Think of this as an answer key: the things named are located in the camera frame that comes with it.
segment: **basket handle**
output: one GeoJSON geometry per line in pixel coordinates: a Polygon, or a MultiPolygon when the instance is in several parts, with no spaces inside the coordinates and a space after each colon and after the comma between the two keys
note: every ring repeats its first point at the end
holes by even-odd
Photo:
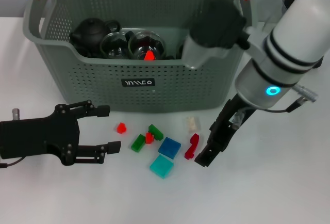
{"type": "MultiPolygon", "coordinates": [[[[23,33],[31,41],[37,43],[46,43],[42,39],[39,31],[40,20],[44,14],[45,8],[47,6],[48,0],[29,0],[27,2],[24,19],[23,19],[23,33]]],[[[48,23],[52,13],[55,9],[57,0],[51,0],[51,6],[47,6],[49,11],[46,14],[44,24],[48,23]]]]}

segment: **blue block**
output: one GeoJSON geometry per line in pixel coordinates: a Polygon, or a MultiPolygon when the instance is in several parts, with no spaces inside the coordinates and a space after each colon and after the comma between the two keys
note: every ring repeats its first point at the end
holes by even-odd
{"type": "Polygon", "coordinates": [[[158,152],[167,156],[168,158],[174,159],[175,155],[178,153],[181,144],[175,140],[166,137],[158,152]]]}
{"type": "Polygon", "coordinates": [[[164,179],[172,170],[173,165],[171,161],[160,155],[151,164],[150,170],[164,179]]]}

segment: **perforated basket wall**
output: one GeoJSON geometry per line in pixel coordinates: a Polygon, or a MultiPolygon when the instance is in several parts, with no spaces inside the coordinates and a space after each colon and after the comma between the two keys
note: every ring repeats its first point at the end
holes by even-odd
{"type": "MultiPolygon", "coordinates": [[[[242,55],[239,49],[233,49],[225,59],[211,58],[199,70],[189,70],[180,60],[86,58],[68,43],[69,33],[84,19],[116,19],[125,29],[156,32],[166,42],[167,55],[175,55],[189,25],[210,1],[30,0],[23,29],[69,103],[91,99],[96,105],[109,104],[113,110],[144,112],[213,108],[225,100],[242,55]],[[44,9],[47,12],[39,31],[44,9]],[[155,85],[141,86],[146,78],[152,78],[155,85]],[[139,86],[124,87],[122,79],[139,86]]],[[[230,1],[241,10],[248,25],[253,25],[256,20],[251,2],[230,1]]]]}

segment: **white table surface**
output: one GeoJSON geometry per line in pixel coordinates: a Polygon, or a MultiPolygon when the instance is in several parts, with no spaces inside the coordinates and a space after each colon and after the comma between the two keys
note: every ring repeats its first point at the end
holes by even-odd
{"type": "MultiPolygon", "coordinates": [[[[13,108],[22,119],[48,116],[64,100],[36,47],[23,36],[22,19],[0,18],[0,30],[0,121],[11,120],[13,108]]],[[[325,60],[301,80],[319,93],[316,103],[291,114],[258,111],[208,168],[183,157],[191,136],[184,120],[199,118],[198,154],[221,106],[80,119],[81,145],[121,140],[120,153],[107,155],[103,165],[65,167],[55,156],[41,155],[1,169],[0,223],[330,223],[329,73],[325,60]],[[119,122],[126,123],[127,134],[114,131],[119,122]],[[165,180],[149,170],[159,142],[140,153],[129,148],[149,123],[182,143],[165,180]]],[[[290,92],[274,108],[297,97],[290,92]]]]}

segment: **teal block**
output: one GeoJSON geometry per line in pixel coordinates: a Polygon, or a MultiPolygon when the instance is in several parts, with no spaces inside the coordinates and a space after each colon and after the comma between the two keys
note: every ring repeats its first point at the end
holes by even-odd
{"type": "Polygon", "coordinates": [[[172,170],[174,164],[163,156],[158,156],[151,164],[150,170],[164,179],[172,170]]]}

